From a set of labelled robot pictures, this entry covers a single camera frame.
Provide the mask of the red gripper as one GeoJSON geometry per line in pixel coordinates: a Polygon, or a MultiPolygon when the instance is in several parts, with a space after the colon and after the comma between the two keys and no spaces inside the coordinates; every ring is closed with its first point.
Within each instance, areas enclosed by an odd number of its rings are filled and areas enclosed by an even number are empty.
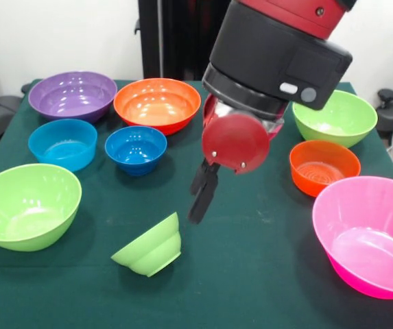
{"type": "Polygon", "coordinates": [[[190,186],[195,196],[188,219],[199,224],[208,210],[218,184],[219,166],[244,174],[260,167],[270,151],[271,140],[280,132],[283,118],[264,120],[238,110],[209,95],[205,101],[202,128],[204,160],[190,186]]]}

